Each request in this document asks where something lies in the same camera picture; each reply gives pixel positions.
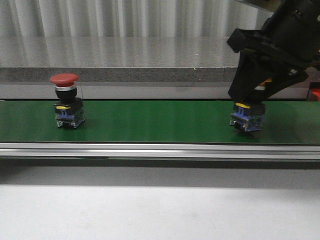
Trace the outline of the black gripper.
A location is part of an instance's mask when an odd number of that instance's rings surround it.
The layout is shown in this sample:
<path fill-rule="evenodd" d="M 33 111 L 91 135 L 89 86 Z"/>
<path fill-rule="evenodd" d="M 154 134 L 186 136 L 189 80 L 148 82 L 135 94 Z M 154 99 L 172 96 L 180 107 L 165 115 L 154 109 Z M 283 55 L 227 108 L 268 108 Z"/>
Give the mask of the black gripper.
<path fill-rule="evenodd" d="M 319 69 L 320 2 L 285 0 L 260 30 L 236 28 L 227 44 L 240 53 L 229 96 L 235 102 L 261 103 L 308 78 L 305 70 L 276 73 L 269 61 L 294 69 Z"/>

